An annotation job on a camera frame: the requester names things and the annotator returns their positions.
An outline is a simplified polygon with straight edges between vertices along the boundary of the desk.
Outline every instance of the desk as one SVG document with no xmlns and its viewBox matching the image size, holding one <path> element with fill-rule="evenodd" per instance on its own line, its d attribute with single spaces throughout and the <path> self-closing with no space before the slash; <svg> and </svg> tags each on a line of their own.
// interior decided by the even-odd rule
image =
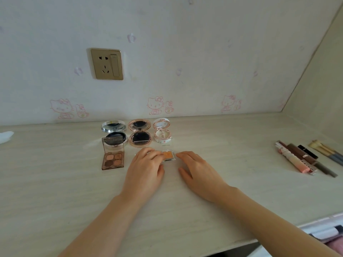
<svg viewBox="0 0 343 257">
<path fill-rule="evenodd" d="M 343 167 L 320 155 L 339 176 L 301 174 L 274 142 L 319 139 L 343 147 L 292 118 L 271 113 L 170 121 L 176 152 L 195 151 L 227 183 L 291 223 L 343 212 Z M 124 168 L 101 171 L 101 122 L 0 127 L 7 130 L 14 135 L 0 145 L 2 256 L 56 256 L 120 192 L 136 149 L 125 146 Z M 133 222 L 119 257 L 198 257 L 254 241 L 230 214 L 187 189 L 177 171 L 181 164 L 165 163 L 162 186 Z"/>
</svg>

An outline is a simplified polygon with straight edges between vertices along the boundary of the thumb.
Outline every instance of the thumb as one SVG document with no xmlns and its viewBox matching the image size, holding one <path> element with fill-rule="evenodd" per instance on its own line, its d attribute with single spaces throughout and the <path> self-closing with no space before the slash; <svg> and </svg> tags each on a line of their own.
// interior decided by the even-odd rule
<svg viewBox="0 0 343 257">
<path fill-rule="evenodd" d="M 185 183 L 187 184 L 187 186 L 191 186 L 191 183 L 193 181 L 193 178 L 188 174 L 188 172 L 185 171 L 185 169 L 183 168 L 179 168 L 179 173 L 182 177 L 182 179 L 185 181 Z"/>
<path fill-rule="evenodd" d="M 157 178 L 159 180 L 162 180 L 163 176 L 164 176 L 164 166 L 161 164 L 157 170 Z"/>
</svg>

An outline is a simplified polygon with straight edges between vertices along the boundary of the forearm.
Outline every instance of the forearm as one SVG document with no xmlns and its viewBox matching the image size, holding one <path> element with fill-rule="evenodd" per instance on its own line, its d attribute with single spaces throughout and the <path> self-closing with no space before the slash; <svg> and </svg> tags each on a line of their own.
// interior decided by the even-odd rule
<svg viewBox="0 0 343 257">
<path fill-rule="evenodd" d="M 340 256 L 237 188 L 226 187 L 217 204 L 241 220 L 273 257 Z"/>
<path fill-rule="evenodd" d="M 140 206 L 114 197 L 59 257 L 114 256 Z"/>
</svg>

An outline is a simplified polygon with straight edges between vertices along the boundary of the hand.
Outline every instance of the hand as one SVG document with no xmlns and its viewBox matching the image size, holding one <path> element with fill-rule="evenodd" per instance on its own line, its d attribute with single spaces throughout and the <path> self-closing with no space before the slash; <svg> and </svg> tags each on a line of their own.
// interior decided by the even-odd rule
<svg viewBox="0 0 343 257">
<path fill-rule="evenodd" d="M 120 195 L 143 206 L 161 185 L 163 160 L 165 156 L 161 151 L 150 147 L 141 149 L 132 159 Z"/>
<path fill-rule="evenodd" d="M 220 175 L 193 151 L 183 151 L 176 154 L 177 157 L 189 168 L 191 175 L 179 168 L 181 177 L 187 186 L 197 195 L 210 202 L 215 203 L 221 197 L 223 188 L 228 187 Z"/>
</svg>

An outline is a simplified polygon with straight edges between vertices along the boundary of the white tissue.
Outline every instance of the white tissue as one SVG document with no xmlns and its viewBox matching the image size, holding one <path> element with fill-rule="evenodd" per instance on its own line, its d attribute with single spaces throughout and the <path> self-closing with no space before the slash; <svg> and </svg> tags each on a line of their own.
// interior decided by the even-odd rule
<svg viewBox="0 0 343 257">
<path fill-rule="evenodd" d="M 0 133 L 0 144 L 4 142 L 8 142 L 13 134 L 14 132 L 11 132 L 11 131 Z"/>
</svg>

